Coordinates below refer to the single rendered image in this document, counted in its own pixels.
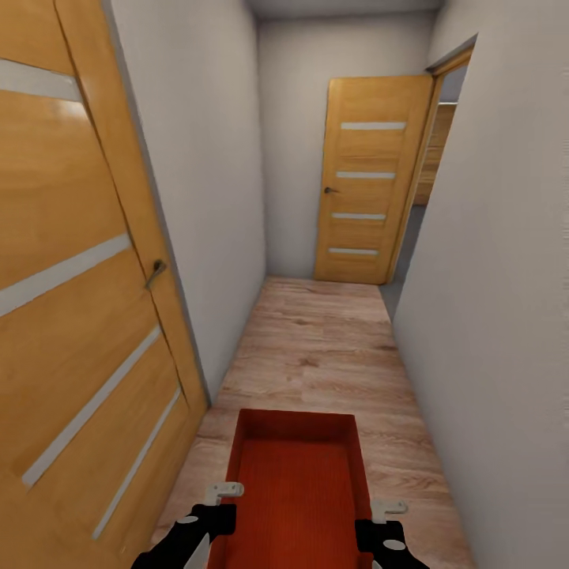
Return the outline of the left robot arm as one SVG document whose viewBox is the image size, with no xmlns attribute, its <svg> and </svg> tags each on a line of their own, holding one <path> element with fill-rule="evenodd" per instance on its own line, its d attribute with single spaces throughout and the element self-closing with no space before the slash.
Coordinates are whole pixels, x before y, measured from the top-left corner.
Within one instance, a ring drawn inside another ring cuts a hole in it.
<svg viewBox="0 0 569 569">
<path fill-rule="evenodd" d="M 195 505 L 191 513 L 178 519 L 151 552 L 143 552 L 131 569 L 202 569 L 210 542 L 217 535 L 236 531 L 235 504 L 221 504 L 220 497 L 241 497 L 244 485 L 236 482 L 210 482 L 204 505 Z"/>
</svg>

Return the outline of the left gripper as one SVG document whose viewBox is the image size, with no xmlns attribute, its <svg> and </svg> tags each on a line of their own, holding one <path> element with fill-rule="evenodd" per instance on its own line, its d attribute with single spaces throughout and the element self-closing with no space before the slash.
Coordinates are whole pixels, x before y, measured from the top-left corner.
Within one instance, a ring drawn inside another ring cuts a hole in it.
<svg viewBox="0 0 569 569">
<path fill-rule="evenodd" d="M 191 513 L 208 513 L 212 517 L 215 525 L 214 540 L 217 535 L 231 536 L 236 531 L 236 509 L 235 504 L 220 504 L 215 507 L 195 505 Z"/>
</svg>

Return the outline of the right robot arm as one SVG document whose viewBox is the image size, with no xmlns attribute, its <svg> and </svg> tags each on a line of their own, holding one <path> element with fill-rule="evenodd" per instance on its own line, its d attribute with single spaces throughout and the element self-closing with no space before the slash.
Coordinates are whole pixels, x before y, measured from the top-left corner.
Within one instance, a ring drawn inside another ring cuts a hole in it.
<svg viewBox="0 0 569 569">
<path fill-rule="evenodd" d="M 372 552 L 372 569 L 429 569 L 413 558 L 405 543 L 403 526 L 399 521 L 387 521 L 385 514 L 404 514 L 409 511 L 403 499 L 382 497 L 370 499 L 371 519 L 355 521 L 358 551 Z"/>
</svg>

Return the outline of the storage box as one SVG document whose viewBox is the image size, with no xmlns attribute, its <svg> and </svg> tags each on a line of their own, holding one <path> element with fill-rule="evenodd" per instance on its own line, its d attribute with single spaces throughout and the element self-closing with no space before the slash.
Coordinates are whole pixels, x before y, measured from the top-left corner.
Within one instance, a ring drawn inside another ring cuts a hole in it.
<svg viewBox="0 0 569 569">
<path fill-rule="evenodd" d="M 226 481 L 242 483 L 236 531 L 212 541 L 207 569 L 372 569 L 355 521 L 371 519 L 352 414 L 241 409 Z"/>
</svg>

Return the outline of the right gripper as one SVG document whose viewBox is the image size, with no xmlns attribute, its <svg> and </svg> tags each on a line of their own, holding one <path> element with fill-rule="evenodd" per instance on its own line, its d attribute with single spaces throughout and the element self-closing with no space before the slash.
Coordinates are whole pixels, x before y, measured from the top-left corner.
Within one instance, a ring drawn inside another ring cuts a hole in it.
<svg viewBox="0 0 569 569">
<path fill-rule="evenodd" d="M 373 542 L 379 533 L 389 533 L 398 536 L 401 542 L 405 542 L 403 526 L 399 521 L 386 521 L 386 524 L 373 524 L 371 519 L 355 521 L 356 543 L 358 551 L 373 552 Z"/>
</svg>

